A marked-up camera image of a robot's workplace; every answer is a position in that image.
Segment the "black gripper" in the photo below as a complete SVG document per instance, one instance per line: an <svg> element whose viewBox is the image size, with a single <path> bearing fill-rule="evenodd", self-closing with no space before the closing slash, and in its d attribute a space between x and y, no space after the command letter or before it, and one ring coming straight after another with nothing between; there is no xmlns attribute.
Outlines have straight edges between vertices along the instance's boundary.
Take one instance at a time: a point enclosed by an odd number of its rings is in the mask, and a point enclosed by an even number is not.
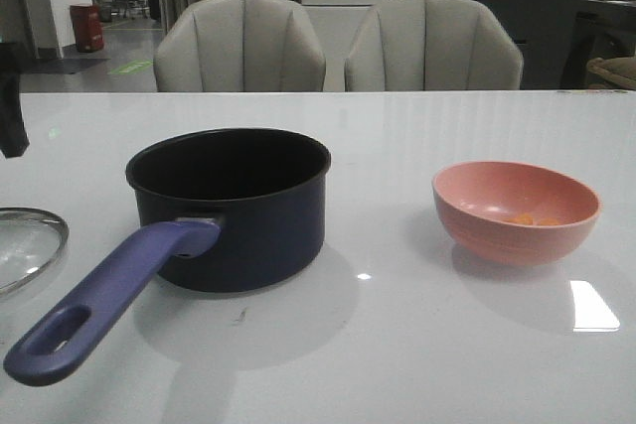
<svg viewBox="0 0 636 424"><path fill-rule="evenodd" d="M21 42L1 43L1 152L21 157L29 146L20 102L20 77L29 64Z"/></svg>

